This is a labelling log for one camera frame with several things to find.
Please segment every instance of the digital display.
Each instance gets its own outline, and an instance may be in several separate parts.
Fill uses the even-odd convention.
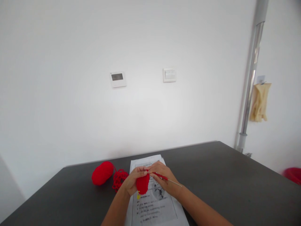
[[[122,74],[112,74],[112,80],[123,80]]]

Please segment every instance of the metal pole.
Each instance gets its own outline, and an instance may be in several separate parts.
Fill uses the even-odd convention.
[[[243,149],[245,147],[245,141],[246,141],[246,137],[247,137],[246,132],[247,132],[247,126],[248,126],[248,120],[249,120],[250,106],[251,106],[251,100],[252,100],[252,93],[253,93],[256,69],[257,69],[259,47],[260,47],[260,41],[261,41],[261,36],[262,36],[262,31],[263,31],[263,24],[265,22],[266,14],[267,14],[267,5],[268,5],[268,0],[258,0],[257,1],[256,13],[255,13],[255,18],[254,18],[254,24],[255,24],[256,31],[255,31],[254,44],[253,44],[253,49],[252,49],[252,57],[251,57],[251,63],[250,63],[249,79],[248,79],[248,85],[247,85],[241,133],[239,133],[239,135],[240,135],[239,143],[237,146],[237,150],[240,151],[241,153],[243,152]]]

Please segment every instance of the forearm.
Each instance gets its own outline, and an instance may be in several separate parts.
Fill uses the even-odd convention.
[[[126,212],[129,206],[129,199],[129,193],[126,191],[126,189],[123,188],[123,186],[121,186],[117,194],[115,195],[101,226],[124,225]]]
[[[177,200],[188,211],[197,225],[232,225],[184,186]]]

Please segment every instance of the table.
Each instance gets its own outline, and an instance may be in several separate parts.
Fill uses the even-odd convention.
[[[131,160],[155,154],[162,155],[180,183],[234,225],[301,225],[301,186],[222,142],[110,161],[129,172]],[[113,177],[102,186],[92,184],[92,172],[101,163],[63,168],[1,226],[99,226],[115,196]]]

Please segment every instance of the left hand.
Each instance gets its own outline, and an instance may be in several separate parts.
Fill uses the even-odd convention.
[[[147,171],[145,170],[145,166],[138,166],[130,173],[130,175],[124,180],[124,182],[121,185],[121,188],[123,187],[130,196],[135,194],[137,191],[136,187],[136,180],[139,177],[143,177],[147,174]]]

